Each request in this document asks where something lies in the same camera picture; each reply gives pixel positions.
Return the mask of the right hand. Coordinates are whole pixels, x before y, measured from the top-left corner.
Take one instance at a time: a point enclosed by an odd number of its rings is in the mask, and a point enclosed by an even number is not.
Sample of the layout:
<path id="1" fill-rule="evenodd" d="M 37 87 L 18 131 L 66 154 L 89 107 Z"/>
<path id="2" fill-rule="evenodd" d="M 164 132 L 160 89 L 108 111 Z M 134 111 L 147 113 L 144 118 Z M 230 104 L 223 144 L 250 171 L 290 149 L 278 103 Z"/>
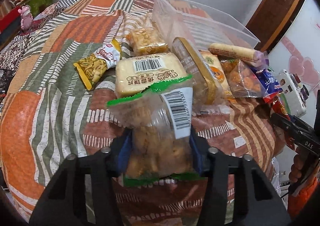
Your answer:
<path id="1" fill-rule="evenodd" d="M 301 147 L 296 148 L 296 155 L 293 158 L 293 164 L 291 166 L 291 172 L 289 173 L 289 180 L 291 184 L 296 183 L 302 176 L 302 168 L 306 160 L 306 152 Z M 312 185 L 319 171 L 319 165 L 314 169 L 312 175 L 306 181 L 306 185 Z"/>

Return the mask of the orange sleeve forearm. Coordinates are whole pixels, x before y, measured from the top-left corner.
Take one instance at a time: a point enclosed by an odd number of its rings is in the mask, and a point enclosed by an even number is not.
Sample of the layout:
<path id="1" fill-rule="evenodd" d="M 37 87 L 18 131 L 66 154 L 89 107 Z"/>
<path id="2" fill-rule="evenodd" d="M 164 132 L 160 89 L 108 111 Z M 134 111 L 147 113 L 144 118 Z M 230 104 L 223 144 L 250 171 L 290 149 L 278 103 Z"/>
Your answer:
<path id="1" fill-rule="evenodd" d="M 307 201 L 313 194 L 316 186 L 318 184 L 318 178 L 316 176 L 312 185 L 306 185 L 300 190 L 299 194 L 296 197 L 289 195 L 288 197 L 288 206 L 287 211 L 292 219 L 297 217 L 297 215 L 302 211 Z"/>

